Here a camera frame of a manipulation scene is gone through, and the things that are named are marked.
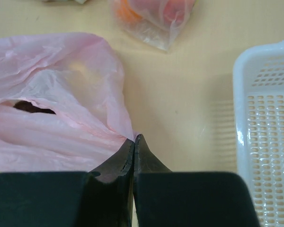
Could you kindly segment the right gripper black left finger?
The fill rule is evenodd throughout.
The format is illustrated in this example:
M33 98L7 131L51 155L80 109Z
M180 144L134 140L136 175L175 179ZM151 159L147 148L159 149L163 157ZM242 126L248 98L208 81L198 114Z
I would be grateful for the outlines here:
M129 227L134 143L90 172L0 173L0 227Z

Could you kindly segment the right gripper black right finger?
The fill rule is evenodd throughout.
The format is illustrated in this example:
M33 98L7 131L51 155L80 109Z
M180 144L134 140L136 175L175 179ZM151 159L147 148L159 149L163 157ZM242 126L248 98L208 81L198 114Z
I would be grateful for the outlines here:
M232 172L172 172L143 135L134 148L133 195L141 227L258 227L249 190Z

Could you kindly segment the pink plastic bag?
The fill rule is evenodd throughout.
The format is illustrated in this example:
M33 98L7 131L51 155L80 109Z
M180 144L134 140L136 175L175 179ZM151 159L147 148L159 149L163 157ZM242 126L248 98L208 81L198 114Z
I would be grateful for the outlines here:
M89 171L136 133L124 69L90 33L0 39L0 172Z

